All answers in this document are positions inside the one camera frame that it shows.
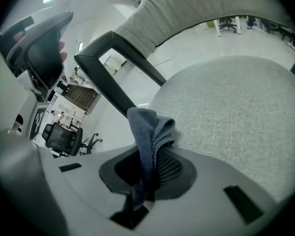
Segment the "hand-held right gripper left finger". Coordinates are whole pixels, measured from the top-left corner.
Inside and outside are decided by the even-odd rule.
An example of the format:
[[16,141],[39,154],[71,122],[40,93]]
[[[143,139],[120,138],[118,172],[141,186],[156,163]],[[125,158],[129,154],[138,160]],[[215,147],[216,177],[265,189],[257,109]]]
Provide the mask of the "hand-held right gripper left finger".
[[53,158],[49,149],[38,148],[46,195],[37,213],[41,230],[53,236],[139,236],[140,227],[127,227],[131,217],[126,195],[112,192],[100,177],[100,167],[134,145],[89,155]]

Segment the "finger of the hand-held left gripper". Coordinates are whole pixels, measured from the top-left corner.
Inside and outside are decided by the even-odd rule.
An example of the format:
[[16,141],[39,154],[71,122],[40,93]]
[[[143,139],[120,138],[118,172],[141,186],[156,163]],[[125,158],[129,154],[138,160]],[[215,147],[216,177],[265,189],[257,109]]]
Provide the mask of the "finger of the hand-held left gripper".
[[20,19],[0,32],[0,51],[10,69],[24,67],[34,44],[43,44],[44,53],[57,52],[61,35],[72,19],[72,10],[48,7]]

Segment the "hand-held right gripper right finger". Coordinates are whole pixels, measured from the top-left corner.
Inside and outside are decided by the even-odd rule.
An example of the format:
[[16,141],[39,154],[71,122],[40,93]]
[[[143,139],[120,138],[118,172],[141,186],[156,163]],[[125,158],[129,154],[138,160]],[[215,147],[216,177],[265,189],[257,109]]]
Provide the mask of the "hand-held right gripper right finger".
[[193,151],[171,147],[171,152],[188,159],[196,168],[192,187],[181,197],[156,201],[137,226],[142,236],[231,236],[245,222],[224,189],[237,185],[263,212],[276,201],[261,186],[230,164]]

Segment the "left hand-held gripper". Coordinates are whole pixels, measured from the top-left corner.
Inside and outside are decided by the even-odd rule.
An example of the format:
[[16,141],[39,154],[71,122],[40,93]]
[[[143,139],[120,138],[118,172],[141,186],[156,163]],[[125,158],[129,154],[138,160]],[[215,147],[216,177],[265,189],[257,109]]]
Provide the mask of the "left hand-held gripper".
[[16,120],[14,131],[30,140],[35,139],[48,107],[48,100],[63,73],[59,51],[59,33],[50,30],[38,37],[28,49],[29,71],[17,77],[28,94]]

